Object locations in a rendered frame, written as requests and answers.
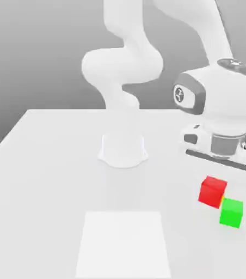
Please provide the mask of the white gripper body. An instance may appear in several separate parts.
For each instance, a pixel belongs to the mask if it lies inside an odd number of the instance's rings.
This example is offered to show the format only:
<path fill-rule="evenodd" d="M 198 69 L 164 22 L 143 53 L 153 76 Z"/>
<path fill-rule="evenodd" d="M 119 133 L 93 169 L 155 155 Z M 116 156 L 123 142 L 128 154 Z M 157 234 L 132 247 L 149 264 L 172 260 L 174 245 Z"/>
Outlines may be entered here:
<path fill-rule="evenodd" d="M 240 149 L 239 153 L 229 160 L 187 149 L 184 152 L 184 163 L 189 171 L 246 187 L 246 150 L 244 149 Z"/>

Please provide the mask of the small red cube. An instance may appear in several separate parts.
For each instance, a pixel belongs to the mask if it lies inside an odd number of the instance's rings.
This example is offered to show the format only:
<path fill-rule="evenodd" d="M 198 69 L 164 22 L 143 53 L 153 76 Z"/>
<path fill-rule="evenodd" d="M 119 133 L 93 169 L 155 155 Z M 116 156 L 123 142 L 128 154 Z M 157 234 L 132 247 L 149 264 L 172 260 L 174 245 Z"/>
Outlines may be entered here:
<path fill-rule="evenodd" d="M 207 176 L 201 183 L 198 201 L 219 209 L 226 187 L 227 181 Z"/>

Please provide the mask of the small green cube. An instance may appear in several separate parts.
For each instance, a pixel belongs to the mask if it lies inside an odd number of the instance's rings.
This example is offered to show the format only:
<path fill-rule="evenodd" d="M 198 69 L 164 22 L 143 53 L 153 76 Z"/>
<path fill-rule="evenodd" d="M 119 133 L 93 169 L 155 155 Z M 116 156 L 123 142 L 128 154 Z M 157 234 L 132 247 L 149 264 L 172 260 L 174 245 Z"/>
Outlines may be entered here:
<path fill-rule="evenodd" d="M 219 223 L 233 228 L 240 228 L 243 217 L 243 202 L 224 198 Z"/>

